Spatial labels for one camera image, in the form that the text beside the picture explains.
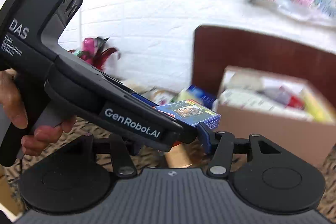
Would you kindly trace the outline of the person's left hand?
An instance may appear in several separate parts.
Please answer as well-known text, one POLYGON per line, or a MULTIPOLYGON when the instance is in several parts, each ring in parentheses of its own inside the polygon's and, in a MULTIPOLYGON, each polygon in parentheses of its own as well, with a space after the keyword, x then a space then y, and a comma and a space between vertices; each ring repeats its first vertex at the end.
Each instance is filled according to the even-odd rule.
MULTIPOLYGON (((13 82, 14 71, 12 69, 1 71, 1 105, 9 120, 19 129, 28 125, 27 113, 21 100, 21 95, 13 82)), ((22 150, 25 155, 39 156, 51 143, 57 143, 62 133, 69 133, 76 117, 63 121, 56 127, 42 125, 33 135, 22 138, 22 150)))

